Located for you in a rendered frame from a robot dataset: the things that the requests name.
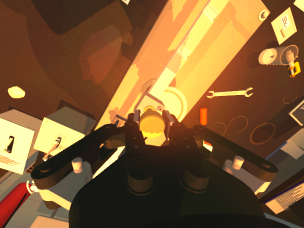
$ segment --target yellow cap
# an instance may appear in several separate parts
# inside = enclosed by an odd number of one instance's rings
[[[148,108],[140,117],[139,130],[144,137],[156,138],[164,132],[165,121],[160,113]]]

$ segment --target circular ring mark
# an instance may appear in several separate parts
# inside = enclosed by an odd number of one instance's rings
[[[253,134],[254,134],[255,130],[257,130],[258,128],[260,128],[260,127],[262,127],[262,126],[264,126],[264,125],[266,125],[266,124],[270,124],[270,125],[272,125],[273,128],[274,128],[273,133],[272,133],[272,135],[270,136],[270,138],[267,139],[266,141],[262,142],[262,143],[253,142],[252,137],[253,137]],[[254,144],[254,145],[261,145],[261,144],[264,144],[264,143],[266,143],[268,140],[270,140],[270,139],[275,135],[275,132],[276,132],[276,127],[275,127],[275,125],[272,124],[272,123],[270,123],[270,122],[265,122],[265,123],[263,123],[263,124],[257,126],[257,127],[251,132],[251,134],[250,134],[250,142],[251,142],[252,144]]]
[[[220,122],[220,121],[215,122],[214,124],[224,124],[224,126],[225,126],[225,132],[222,134],[222,136],[224,136],[224,134],[225,134],[225,133],[226,133],[226,131],[227,131],[226,124],[225,124],[225,123],[223,123],[223,122]]]
[[[290,103],[293,103],[293,102],[298,98],[298,92],[296,93],[296,97],[294,98],[294,100],[293,100],[292,102],[286,103],[286,102],[285,102],[285,97],[286,97],[286,96],[287,96],[287,94],[284,96],[283,102],[284,102],[286,105],[288,105],[288,104],[290,104]]]
[[[241,117],[242,117],[242,118],[246,118],[247,124],[246,124],[245,128],[244,128],[242,131],[237,132],[237,134],[240,133],[240,132],[243,132],[243,131],[247,128],[247,125],[248,125],[248,119],[247,119],[247,117],[245,117],[245,116],[237,116],[237,117],[235,117],[234,119],[236,119],[236,118],[241,118]],[[232,120],[229,122],[229,124],[228,124],[228,129],[229,129],[229,126],[230,126],[231,122],[232,122],[234,119],[232,119]]]

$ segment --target orange cylinder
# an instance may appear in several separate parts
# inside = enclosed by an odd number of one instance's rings
[[[206,107],[201,107],[199,109],[199,122],[201,125],[207,124],[207,108]]]

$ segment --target wrench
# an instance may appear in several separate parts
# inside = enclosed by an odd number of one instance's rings
[[[252,88],[247,88],[245,90],[238,90],[238,91],[226,91],[226,92],[214,92],[214,91],[209,91],[211,95],[207,95],[208,98],[213,98],[213,97],[221,97],[221,96],[245,96],[245,97],[250,97],[253,93],[247,94],[248,91],[252,90]]]

